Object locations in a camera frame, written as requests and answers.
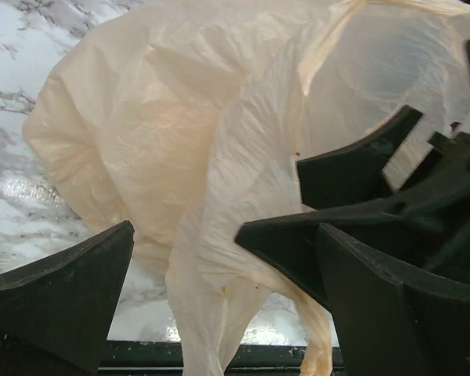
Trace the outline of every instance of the plastic bag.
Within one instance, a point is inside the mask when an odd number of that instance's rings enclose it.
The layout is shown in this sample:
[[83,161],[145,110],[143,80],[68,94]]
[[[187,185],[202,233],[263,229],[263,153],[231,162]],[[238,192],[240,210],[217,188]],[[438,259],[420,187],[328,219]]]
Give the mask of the plastic bag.
[[92,229],[123,219],[165,273],[205,191],[219,114],[322,8],[309,0],[157,0],[89,32],[52,70],[23,127],[46,176]]
[[302,373],[325,375],[327,313],[233,237],[302,210],[296,151],[344,146],[409,104],[425,118],[387,168],[400,184],[470,110],[468,38],[457,0],[154,0],[52,70],[23,133],[92,229],[130,219],[135,256],[167,270],[186,375],[222,374],[270,290],[309,334]]

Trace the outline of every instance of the white plastic bag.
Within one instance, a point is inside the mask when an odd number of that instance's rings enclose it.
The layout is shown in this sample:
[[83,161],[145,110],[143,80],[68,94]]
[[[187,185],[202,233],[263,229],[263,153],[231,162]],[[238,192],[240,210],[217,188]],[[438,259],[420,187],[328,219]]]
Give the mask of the white plastic bag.
[[470,110],[468,38],[457,0],[153,0],[52,70],[23,133],[90,227],[131,219],[135,256],[170,262],[185,374],[220,376],[273,290],[309,334],[303,374],[325,375],[327,314],[233,237],[302,210],[296,150],[344,146],[409,104],[425,118],[387,169],[401,183]]

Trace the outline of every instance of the translucent plastic bag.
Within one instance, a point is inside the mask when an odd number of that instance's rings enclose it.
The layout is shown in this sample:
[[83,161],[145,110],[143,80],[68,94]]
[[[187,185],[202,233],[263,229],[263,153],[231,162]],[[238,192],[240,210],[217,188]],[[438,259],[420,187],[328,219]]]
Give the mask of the translucent plastic bag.
[[303,374],[325,375],[327,313],[233,237],[302,210],[296,151],[344,146],[409,104],[425,118],[387,169],[401,183],[470,110],[468,38],[457,0],[154,0],[53,69],[23,133],[91,228],[131,219],[135,256],[167,270],[186,375],[222,374],[269,291],[309,334]]

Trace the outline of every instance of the marble countertop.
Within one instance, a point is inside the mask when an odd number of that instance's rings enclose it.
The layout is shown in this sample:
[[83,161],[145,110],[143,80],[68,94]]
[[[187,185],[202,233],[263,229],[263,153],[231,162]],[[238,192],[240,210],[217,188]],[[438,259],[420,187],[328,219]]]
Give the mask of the marble countertop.
[[[91,235],[43,176],[21,126],[52,67],[80,38],[144,1],[0,0],[0,273]],[[179,340],[163,277],[148,273],[135,260],[110,338]],[[243,343],[304,345],[293,303],[272,295]]]

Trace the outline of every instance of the black plastic fin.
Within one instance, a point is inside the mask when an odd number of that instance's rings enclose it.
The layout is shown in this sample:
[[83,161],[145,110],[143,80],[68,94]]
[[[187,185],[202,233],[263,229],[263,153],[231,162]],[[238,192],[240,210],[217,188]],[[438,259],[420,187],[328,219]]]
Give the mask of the black plastic fin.
[[327,308],[315,255],[316,225],[292,226],[290,217],[246,223],[235,242],[288,277],[311,298]]
[[432,137],[428,140],[428,143],[434,147],[434,150],[444,154],[452,147],[453,140],[448,139],[442,133],[434,132]]
[[[355,204],[374,198],[382,170],[423,114],[402,107],[377,131],[360,141],[299,161],[303,204],[316,210]],[[389,194],[382,190],[379,195]]]
[[[62,374],[67,363],[80,372],[97,372],[133,234],[131,223],[123,222],[0,275],[1,376]],[[30,354],[30,369],[14,361],[24,354]]]
[[347,370],[470,375],[470,286],[322,225],[317,255]]

